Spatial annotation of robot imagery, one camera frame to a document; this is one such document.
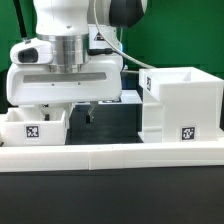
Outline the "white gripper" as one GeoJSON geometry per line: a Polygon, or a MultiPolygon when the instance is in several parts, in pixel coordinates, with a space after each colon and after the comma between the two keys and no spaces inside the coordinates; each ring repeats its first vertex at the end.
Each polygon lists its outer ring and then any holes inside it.
{"type": "Polygon", "coordinates": [[[50,67],[52,44],[33,38],[29,43],[14,45],[10,59],[7,100],[12,105],[42,104],[43,121],[50,121],[52,117],[48,104],[90,102],[86,113],[89,124],[94,121],[98,101],[116,100],[121,96],[123,59],[118,54],[91,56],[79,70],[60,73],[50,67]]]}

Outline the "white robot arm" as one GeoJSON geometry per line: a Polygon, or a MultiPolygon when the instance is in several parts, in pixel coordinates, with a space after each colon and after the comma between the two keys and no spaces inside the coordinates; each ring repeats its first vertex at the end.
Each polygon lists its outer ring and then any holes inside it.
{"type": "Polygon", "coordinates": [[[116,100],[125,56],[89,47],[89,25],[131,27],[147,0],[33,0],[37,36],[14,45],[7,100],[16,106],[116,100]]]}

